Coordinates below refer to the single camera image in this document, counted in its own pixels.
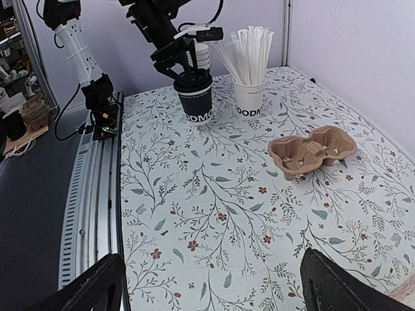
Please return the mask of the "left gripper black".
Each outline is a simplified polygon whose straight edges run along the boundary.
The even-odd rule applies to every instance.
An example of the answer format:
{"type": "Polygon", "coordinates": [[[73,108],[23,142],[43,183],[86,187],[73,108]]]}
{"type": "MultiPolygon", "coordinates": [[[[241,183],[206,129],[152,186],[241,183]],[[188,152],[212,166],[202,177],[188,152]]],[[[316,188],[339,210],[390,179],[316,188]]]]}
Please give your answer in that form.
{"type": "Polygon", "coordinates": [[[156,51],[150,55],[157,72],[173,79],[177,84],[192,81],[198,73],[195,41],[191,38],[158,38],[153,42],[156,51]],[[181,74],[171,68],[180,64],[185,70],[181,74]]]}

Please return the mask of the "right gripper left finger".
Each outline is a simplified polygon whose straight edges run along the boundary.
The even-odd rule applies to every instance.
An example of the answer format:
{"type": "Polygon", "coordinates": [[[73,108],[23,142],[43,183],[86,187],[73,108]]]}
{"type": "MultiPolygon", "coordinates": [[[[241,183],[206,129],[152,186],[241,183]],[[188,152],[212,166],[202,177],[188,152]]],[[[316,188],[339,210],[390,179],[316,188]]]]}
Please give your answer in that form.
{"type": "Polygon", "coordinates": [[[60,291],[32,306],[33,310],[120,310],[125,264],[107,254],[60,291]]]}

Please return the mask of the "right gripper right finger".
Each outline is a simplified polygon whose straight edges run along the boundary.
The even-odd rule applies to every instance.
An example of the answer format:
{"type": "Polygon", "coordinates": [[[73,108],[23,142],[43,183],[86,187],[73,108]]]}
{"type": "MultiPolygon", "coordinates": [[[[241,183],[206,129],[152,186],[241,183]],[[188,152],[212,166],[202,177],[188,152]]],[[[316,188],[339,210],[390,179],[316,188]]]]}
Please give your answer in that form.
{"type": "Polygon", "coordinates": [[[359,281],[316,249],[306,249],[300,275],[307,310],[408,310],[359,281]]]}

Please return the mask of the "black plastic cup lid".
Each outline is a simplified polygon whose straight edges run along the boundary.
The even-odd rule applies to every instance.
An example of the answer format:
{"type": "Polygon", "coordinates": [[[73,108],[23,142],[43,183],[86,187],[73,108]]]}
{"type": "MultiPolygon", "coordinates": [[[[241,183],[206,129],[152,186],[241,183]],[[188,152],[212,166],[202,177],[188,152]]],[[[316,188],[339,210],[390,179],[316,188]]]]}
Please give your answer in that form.
{"type": "Polygon", "coordinates": [[[201,91],[213,83],[213,78],[206,69],[197,69],[191,71],[191,76],[187,77],[183,71],[174,81],[173,87],[177,92],[193,93],[201,91]]]}

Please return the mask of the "black white paper cup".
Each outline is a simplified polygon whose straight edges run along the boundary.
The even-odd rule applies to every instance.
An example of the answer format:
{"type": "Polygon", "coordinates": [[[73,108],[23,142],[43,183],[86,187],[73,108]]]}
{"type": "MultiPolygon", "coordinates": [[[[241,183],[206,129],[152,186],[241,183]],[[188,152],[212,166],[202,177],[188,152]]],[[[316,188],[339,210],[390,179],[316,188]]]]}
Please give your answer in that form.
{"type": "Polygon", "coordinates": [[[212,118],[212,84],[212,79],[193,87],[177,82],[173,84],[182,104],[185,118],[194,126],[205,125],[212,118]]]}

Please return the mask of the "brown cardboard cup carrier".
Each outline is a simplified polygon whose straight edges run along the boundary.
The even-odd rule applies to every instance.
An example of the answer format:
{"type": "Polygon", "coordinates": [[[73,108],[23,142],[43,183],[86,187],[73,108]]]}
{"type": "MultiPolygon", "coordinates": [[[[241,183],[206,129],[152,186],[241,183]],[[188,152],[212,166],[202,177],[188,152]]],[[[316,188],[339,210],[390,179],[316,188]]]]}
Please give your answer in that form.
{"type": "Polygon", "coordinates": [[[351,136],[334,126],[313,130],[308,137],[282,137],[268,144],[269,156],[287,181],[322,165],[342,161],[356,152],[357,144],[351,136]]]}

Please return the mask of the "paper takeout bag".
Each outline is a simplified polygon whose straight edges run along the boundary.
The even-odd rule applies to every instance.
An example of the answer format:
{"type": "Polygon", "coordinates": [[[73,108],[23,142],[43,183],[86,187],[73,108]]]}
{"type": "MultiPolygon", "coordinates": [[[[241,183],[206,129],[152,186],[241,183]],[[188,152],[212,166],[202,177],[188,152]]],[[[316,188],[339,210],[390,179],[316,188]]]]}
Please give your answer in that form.
{"type": "Polygon", "coordinates": [[[393,289],[388,296],[410,308],[415,308],[414,288],[414,279],[408,279],[393,289]]]}

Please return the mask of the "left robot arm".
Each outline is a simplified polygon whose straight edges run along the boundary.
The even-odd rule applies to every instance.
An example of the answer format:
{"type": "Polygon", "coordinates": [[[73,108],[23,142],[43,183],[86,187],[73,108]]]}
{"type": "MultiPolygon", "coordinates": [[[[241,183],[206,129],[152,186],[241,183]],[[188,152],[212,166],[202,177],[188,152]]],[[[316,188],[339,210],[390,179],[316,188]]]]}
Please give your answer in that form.
{"type": "MultiPolygon", "coordinates": [[[[27,1],[49,85],[59,104],[64,106],[78,85],[74,65],[67,53],[56,47],[59,40],[42,21],[42,1],[27,1]]],[[[127,8],[118,1],[82,1],[80,25],[83,37],[101,69],[110,77],[115,91],[134,95],[172,85],[172,80],[157,72],[150,55],[155,48],[126,18],[127,8]]]]}

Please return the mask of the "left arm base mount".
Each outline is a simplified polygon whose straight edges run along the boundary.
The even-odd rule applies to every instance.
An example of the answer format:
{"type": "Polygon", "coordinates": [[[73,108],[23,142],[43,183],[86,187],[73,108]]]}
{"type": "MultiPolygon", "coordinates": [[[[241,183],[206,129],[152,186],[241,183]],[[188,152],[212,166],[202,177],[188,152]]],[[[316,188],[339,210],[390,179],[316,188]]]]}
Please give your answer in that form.
{"type": "Polygon", "coordinates": [[[106,112],[91,111],[87,121],[77,130],[79,135],[92,134],[94,141],[115,137],[121,131],[121,115],[124,108],[123,91],[114,93],[107,101],[106,112]]]}

